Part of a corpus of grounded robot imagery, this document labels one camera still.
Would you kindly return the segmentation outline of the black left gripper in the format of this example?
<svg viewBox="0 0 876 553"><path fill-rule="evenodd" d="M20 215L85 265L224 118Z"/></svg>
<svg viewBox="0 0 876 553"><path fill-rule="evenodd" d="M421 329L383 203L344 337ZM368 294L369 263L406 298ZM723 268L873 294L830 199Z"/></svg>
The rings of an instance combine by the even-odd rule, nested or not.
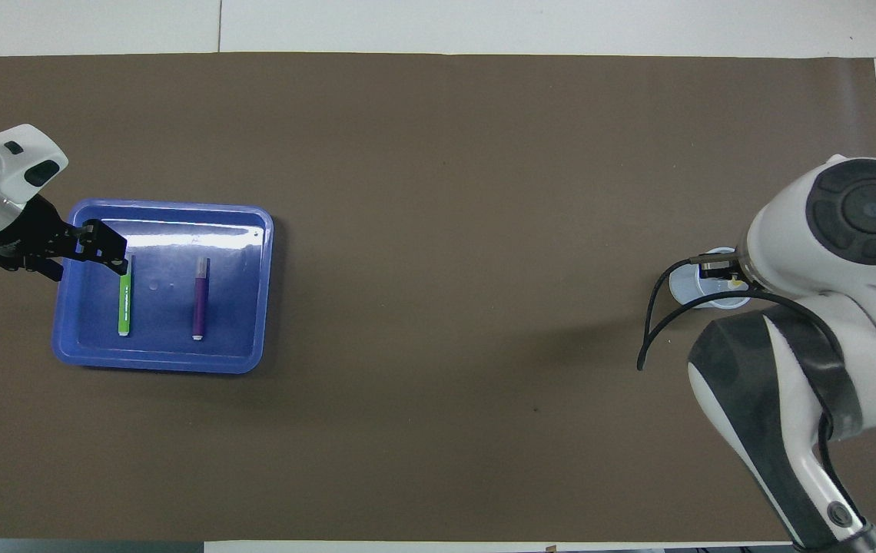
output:
<svg viewBox="0 0 876 553"><path fill-rule="evenodd" d="M80 227L65 223L44 197L34 196L12 224L0 231L0 267L27 270L59 283L65 268L58 258L98 263L119 276L128 273L128 242L98 218Z"/></svg>

